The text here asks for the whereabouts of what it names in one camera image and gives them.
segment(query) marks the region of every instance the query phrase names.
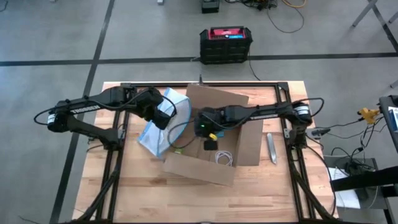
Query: concrete floor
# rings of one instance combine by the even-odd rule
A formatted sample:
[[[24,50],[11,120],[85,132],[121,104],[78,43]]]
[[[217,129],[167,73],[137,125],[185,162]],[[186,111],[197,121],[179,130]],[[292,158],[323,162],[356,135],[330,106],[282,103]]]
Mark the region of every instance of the concrete floor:
[[[0,12],[0,62],[24,60],[93,59],[108,0],[10,0]],[[116,0],[101,59],[196,57],[198,34],[211,26],[247,26],[252,30],[252,55],[359,54],[394,52],[381,23],[371,11],[353,29],[351,23],[366,0],[310,1],[301,10],[305,25],[294,34],[283,34],[265,12],[242,4],[221,2],[220,12],[203,15],[196,0]],[[398,5],[379,0],[384,20]],[[294,10],[280,2],[270,12],[284,29],[299,26]],[[398,36],[398,22],[390,25]],[[396,57],[256,60],[252,67],[261,80],[304,80],[309,96],[323,97],[323,111],[315,117],[319,126],[357,119],[362,107],[375,108],[380,96],[398,94],[388,85],[398,79]],[[58,100],[79,98],[90,65],[0,66],[0,208],[1,223],[26,223],[18,216],[48,223],[67,155],[71,134],[55,134],[33,123],[33,116]],[[202,65],[199,62],[98,65],[91,94],[105,81],[254,80],[248,63]],[[85,121],[93,122],[94,114]],[[347,136],[364,124],[333,129]],[[79,139],[60,222],[70,219],[85,160],[87,138]],[[339,146],[352,152],[359,139],[322,139],[324,154]],[[385,129],[375,134],[366,150],[379,168],[396,166],[398,153]],[[390,200],[398,213],[398,201]],[[342,210],[346,221],[385,223],[380,210]]]

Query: wooden table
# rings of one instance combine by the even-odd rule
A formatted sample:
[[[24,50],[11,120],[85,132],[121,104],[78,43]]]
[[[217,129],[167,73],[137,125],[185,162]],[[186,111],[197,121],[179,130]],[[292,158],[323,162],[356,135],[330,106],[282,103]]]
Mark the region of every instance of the wooden table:
[[[103,89],[118,86],[105,82]],[[289,82],[292,101],[307,97],[304,82]],[[184,88],[174,88],[181,93]],[[250,104],[276,102],[270,87],[220,87],[222,90],[249,96]],[[112,126],[114,113],[97,111],[95,125]],[[238,167],[233,187],[209,184],[162,172],[162,160],[154,157],[138,142],[146,122],[130,116],[124,150],[114,222],[296,222],[292,185],[290,183],[282,127],[279,119],[264,120],[261,161],[259,166]],[[277,165],[269,158],[266,134],[274,136]],[[308,141],[318,153],[318,144]],[[102,147],[87,153],[73,218],[86,210],[100,190],[106,151]],[[331,211],[333,193],[326,169],[319,158],[303,150],[312,192]],[[303,208],[307,206],[302,199]]]

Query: open cardboard box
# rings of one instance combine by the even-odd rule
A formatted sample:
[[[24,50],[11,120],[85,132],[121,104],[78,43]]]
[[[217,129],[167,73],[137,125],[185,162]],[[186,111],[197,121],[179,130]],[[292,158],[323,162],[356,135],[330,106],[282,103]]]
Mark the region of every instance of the open cardboard box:
[[[204,107],[219,108],[228,105],[248,106],[249,97],[217,90],[207,86],[189,85],[186,95],[192,104],[191,117]],[[195,137],[193,123],[187,125],[184,132],[174,143],[183,146]],[[215,162],[217,151],[205,151],[204,139],[196,138],[183,149],[181,154],[174,150],[165,155],[164,171],[184,177],[204,180],[215,184],[232,186],[236,166],[258,166],[262,138],[262,120],[250,121],[241,127],[225,130],[218,138],[218,150],[233,155],[232,166],[226,166],[228,159],[222,157]]]

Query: coiled white cable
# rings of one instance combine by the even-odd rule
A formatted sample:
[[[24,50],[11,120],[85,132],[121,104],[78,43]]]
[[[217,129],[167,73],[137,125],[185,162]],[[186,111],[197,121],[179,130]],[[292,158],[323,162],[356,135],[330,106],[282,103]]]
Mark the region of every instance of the coiled white cable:
[[[223,156],[225,156],[225,157],[227,157],[229,159],[228,163],[225,164],[225,165],[232,166],[232,162],[233,162],[232,154],[230,152],[228,152],[228,151],[218,151],[218,152],[216,152],[216,163],[218,164],[218,160],[221,157],[223,157]]]

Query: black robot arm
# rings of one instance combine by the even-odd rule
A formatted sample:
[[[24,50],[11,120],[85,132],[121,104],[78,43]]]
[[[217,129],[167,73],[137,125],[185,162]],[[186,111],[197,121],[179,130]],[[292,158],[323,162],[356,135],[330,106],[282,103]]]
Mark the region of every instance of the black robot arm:
[[[233,129],[259,119],[284,118],[292,123],[290,131],[291,145],[304,147],[306,145],[305,130],[312,124],[312,117],[308,104],[301,101],[294,103],[276,103],[264,106],[225,106],[222,108],[203,108],[195,117],[195,135],[207,138],[205,150],[217,150],[216,141],[212,135],[225,129]]]
[[[172,116],[158,110],[157,106],[163,102],[164,97],[154,88],[149,87],[138,91],[130,83],[109,88],[95,96],[84,96],[75,100],[59,101],[49,111],[47,128],[56,133],[71,131],[98,138],[105,149],[119,146],[118,130],[114,128],[102,129],[91,124],[77,120],[74,115],[107,109],[111,111],[125,111],[138,115],[146,121],[152,121],[159,129],[165,129]]]

